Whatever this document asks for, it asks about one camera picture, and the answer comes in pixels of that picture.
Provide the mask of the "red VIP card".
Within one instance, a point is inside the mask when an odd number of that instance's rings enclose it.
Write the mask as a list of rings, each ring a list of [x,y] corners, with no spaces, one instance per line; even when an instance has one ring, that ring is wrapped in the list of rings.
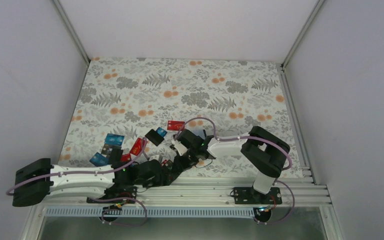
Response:
[[[167,130],[169,131],[181,131],[185,127],[185,121],[169,120],[167,122]]]

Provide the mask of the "black card holder wallet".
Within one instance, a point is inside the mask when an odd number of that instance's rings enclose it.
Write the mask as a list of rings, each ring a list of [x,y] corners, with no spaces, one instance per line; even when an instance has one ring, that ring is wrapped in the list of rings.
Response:
[[[196,129],[192,131],[196,136],[200,137],[201,139],[205,139],[207,137],[207,133],[205,129]]]

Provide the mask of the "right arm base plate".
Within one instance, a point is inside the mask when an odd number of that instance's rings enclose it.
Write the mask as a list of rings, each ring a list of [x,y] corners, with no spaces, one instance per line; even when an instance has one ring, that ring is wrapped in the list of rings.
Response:
[[[282,195],[278,187],[271,187],[268,193],[260,193],[252,187],[234,187],[230,192],[236,205],[274,205],[282,204]]]

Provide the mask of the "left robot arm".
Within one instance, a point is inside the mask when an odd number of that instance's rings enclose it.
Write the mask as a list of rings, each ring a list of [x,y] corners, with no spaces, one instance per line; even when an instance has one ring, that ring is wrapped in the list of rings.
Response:
[[[145,189],[170,185],[181,174],[170,160],[150,160],[125,166],[66,167],[41,158],[15,173],[7,194],[12,206],[28,207],[52,198],[85,197],[87,203],[132,203],[138,186]]]

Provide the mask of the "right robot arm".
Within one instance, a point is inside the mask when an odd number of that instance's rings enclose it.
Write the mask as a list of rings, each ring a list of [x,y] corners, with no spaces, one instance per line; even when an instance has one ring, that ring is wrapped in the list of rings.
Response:
[[[270,197],[270,190],[285,163],[291,167],[291,147],[260,126],[253,126],[248,133],[237,136],[205,138],[190,130],[183,130],[171,141],[170,148],[176,153],[174,163],[181,172],[196,165],[200,160],[220,160],[224,157],[242,156],[258,171],[251,189],[251,198],[258,204]]]

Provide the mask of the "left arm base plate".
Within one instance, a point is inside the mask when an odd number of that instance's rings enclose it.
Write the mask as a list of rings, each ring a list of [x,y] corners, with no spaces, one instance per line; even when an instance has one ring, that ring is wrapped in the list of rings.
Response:
[[[99,198],[87,198],[88,204],[134,204],[138,188],[136,186],[130,186],[127,188],[107,189],[104,192],[104,196]]]

